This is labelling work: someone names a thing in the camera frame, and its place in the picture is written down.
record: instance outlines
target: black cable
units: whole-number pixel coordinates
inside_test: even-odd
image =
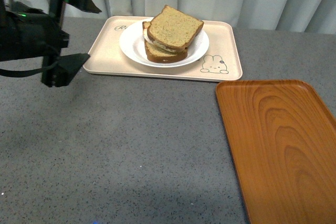
[[[56,55],[59,54],[59,52],[57,51],[55,47],[47,45],[47,48],[50,48],[52,51],[54,51]],[[50,66],[38,68],[38,69],[24,70],[24,71],[0,69],[0,76],[13,77],[13,78],[23,78],[23,77],[33,76],[35,74],[50,70],[54,68],[57,64],[58,64],[58,58]]]

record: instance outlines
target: speckled table surface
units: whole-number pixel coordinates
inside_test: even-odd
[[[88,52],[104,20],[66,18]],[[336,36],[234,29],[244,80],[300,79],[336,115]],[[41,58],[1,62],[39,67]],[[0,77],[0,223],[247,223],[216,83]]]

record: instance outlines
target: bread crust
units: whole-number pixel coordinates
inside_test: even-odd
[[[155,19],[157,19],[157,17],[159,17],[159,15],[162,14],[162,13],[164,12],[164,10],[165,10],[166,8],[168,8],[168,7],[169,7],[169,6],[165,5],[164,8],[162,9],[162,11],[161,11],[157,16],[155,16],[155,17],[152,19],[152,21],[155,20]],[[188,14],[185,14],[185,13],[179,11],[179,10],[176,10],[176,11],[182,13],[183,15],[187,15],[187,16],[189,16],[189,17],[192,17],[192,16],[190,16],[190,15],[188,15]],[[202,30],[203,25],[204,25],[204,22],[203,22],[202,20],[199,20],[199,21],[200,21],[200,25],[199,25],[199,27],[197,28],[197,30],[195,31],[195,33],[193,34],[193,36],[190,38],[189,41],[187,41],[184,45],[182,45],[182,46],[180,46],[180,47],[176,47],[176,46],[173,46],[173,45],[168,45],[168,44],[166,44],[165,42],[163,42],[163,41],[161,41],[161,40],[155,38],[155,36],[153,36],[153,34],[151,33],[151,26],[152,26],[151,24],[150,24],[149,27],[147,28],[147,36],[148,36],[148,39],[149,39],[150,41],[152,41],[154,45],[156,45],[156,46],[158,46],[158,47],[160,47],[160,48],[162,48],[162,49],[164,49],[164,50],[166,50],[166,51],[169,51],[169,52],[182,52],[185,48],[187,48],[187,47],[192,43],[192,41],[194,40],[195,36]]]
[[[171,56],[158,56],[151,52],[151,44],[145,40],[145,51],[147,54],[147,59],[155,63],[174,63],[181,60],[184,60],[188,56],[188,50],[185,48],[182,52],[178,52]]]

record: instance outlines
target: whole wheat bread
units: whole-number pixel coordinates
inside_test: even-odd
[[[165,5],[155,16],[147,35],[156,46],[170,51],[182,52],[203,28],[204,22]]]
[[[150,22],[143,22],[143,34],[146,37],[146,30]],[[156,63],[174,63],[185,59],[188,56],[188,49],[185,48],[182,52],[168,52],[154,44],[151,44],[146,39],[144,41],[146,55],[149,61]]]

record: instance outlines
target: beige serving tray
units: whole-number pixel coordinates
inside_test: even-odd
[[[174,68],[149,67],[129,59],[120,49],[121,33],[148,17],[114,16],[105,22],[93,43],[84,69],[93,74],[139,76],[204,81],[238,80],[242,74],[232,27],[224,22],[204,21],[209,49],[198,61]]]

